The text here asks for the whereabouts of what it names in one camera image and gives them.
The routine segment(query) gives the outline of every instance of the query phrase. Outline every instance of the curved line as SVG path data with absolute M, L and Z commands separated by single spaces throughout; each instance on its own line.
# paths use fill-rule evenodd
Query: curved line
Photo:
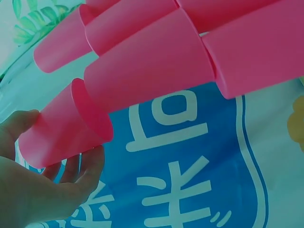
M 265 221 L 264 221 L 264 224 L 263 224 L 263 228 L 266 228 L 266 225 L 268 223 L 268 218 L 269 218 L 268 192 L 267 192 L 267 188 L 266 188 L 264 177 L 263 177 L 262 172 L 260 170 L 260 167 L 259 167 L 259 165 L 257 163 L 257 160 L 256 160 L 256 158 L 255 158 L 255 156 L 253 154 L 252 148 L 251 148 L 250 143 L 249 143 L 247 131 L 246 131 L 246 125 L 245 125 L 246 101 L 245 101 L 245 96 L 244 95 L 242 96 L 242 101 L 243 101 L 243 116 L 242 116 L 243 133 L 244 133 L 244 138 L 245 138 L 246 146 L 248 148 L 250 157 L 251 157 L 251 159 L 253 161 L 254 166 L 256 167 L 256 171 L 257 171 L 257 173 L 259 175 L 259 178 L 260 178 L 262 186 L 263 186 L 263 192 L 264 192 L 264 196 L 265 196 Z
M 159 190 L 164 190 L 167 186 L 166 182 L 163 179 L 156 177 L 138 177 L 137 178 L 138 186 L 150 186 Z
M 222 227 L 222 226 L 224 226 L 224 225 L 228 222 L 228 220 L 230 219 L 231 214 L 232 214 L 231 210 L 228 211 L 227 214 L 224 216 L 224 218 L 222 218 L 221 221 L 219 221 L 219 222 L 217 223 L 217 227 Z
M 214 223 L 216 220 L 218 220 L 219 216 L 220 216 L 220 212 L 217 212 L 217 213 L 215 214 L 215 216 L 214 216 L 212 219 L 210 219 L 210 222 L 211 222 L 211 223 Z
M 103 214 L 103 216 L 104 216 L 105 219 L 109 219 L 110 218 L 111 213 L 109 211 L 109 208 L 105 204 L 101 205 L 99 207 L 99 210 L 101 211 L 101 213 Z

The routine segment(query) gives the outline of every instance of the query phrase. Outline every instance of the hand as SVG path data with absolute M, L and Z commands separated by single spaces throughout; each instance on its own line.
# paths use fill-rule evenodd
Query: hand
M 36 121 L 38 111 L 17 111 L 0 124 L 0 227 L 24 228 L 34 222 L 66 219 L 97 188 L 104 167 L 102 146 L 69 158 L 59 184 L 61 163 L 42 174 L 15 162 L 15 141 Z

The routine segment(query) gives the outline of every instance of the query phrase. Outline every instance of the plastic cup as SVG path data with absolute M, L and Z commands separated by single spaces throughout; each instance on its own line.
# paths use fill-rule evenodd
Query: plastic cup
M 89 97 L 84 81 L 74 79 L 19 138 L 29 165 L 41 169 L 86 152 L 113 138 L 109 115 Z

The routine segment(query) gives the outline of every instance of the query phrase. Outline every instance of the finger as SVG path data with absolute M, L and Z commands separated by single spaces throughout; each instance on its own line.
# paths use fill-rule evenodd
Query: finger
M 60 167 L 61 162 L 48 166 L 43 170 L 41 175 L 45 176 L 46 178 L 49 178 L 51 181 L 54 181 L 54 179 L 59 173 Z
M 7 134 L 15 142 L 19 136 L 26 132 L 37 120 L 38 110 L 16 111 L 0 124 L 1 133 Z
M 66 162 L 65 171 L 62 175 L 60 183 L 74 183 L 78 175 L 79 155 L 69 158 Z
M 82 154 L 80 177 L 75 184 L 80 189 L 83 200 L 86 200 L 98 186 L 99 178 L 105 164 L 104 155 L 104 148 L 102 146 Z

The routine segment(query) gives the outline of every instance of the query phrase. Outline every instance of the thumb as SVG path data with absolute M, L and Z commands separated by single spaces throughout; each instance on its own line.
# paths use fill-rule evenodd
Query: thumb
M 0 124 L 1 134 L 9 135 L 15 142 L 22 133 L 26 132 L 36 122 L 38 116 L 38 110 L 16 111 Z

